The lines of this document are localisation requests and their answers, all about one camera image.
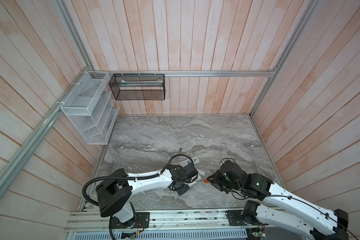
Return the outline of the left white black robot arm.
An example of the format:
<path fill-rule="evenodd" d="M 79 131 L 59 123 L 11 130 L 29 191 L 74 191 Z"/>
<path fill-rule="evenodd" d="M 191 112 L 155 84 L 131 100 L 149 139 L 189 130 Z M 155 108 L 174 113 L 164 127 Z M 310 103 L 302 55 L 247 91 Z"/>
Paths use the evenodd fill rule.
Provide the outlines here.
<path fill-rule="evenodd" d="M 130 201 L 132 196 L 152 189 L 169 189 L 181 196 L 198 179 L 199 172 L 192 163 L 186 166 L 167 165 L 164 170 L 143 174 L 116 170 L 96 187 L 101 217 L 113 216 L 126 223 L 135 217 Z"/>

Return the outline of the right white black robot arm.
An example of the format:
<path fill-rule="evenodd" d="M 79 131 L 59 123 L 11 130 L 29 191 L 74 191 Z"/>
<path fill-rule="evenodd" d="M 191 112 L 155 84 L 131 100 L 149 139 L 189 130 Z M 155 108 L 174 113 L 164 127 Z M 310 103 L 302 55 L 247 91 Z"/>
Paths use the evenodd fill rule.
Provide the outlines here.
<path fill-rule="evenodd" d="M 246 204 L 240 213 L 226 212 L 236 223 L 254 227 L 272 225 L 309 240 L 349 239 L 347 212 L 314 205 L 261 174 L 247 174 L 229 159 L 207 177 L 207 182 L 226 194 L 243 196 Z"/>

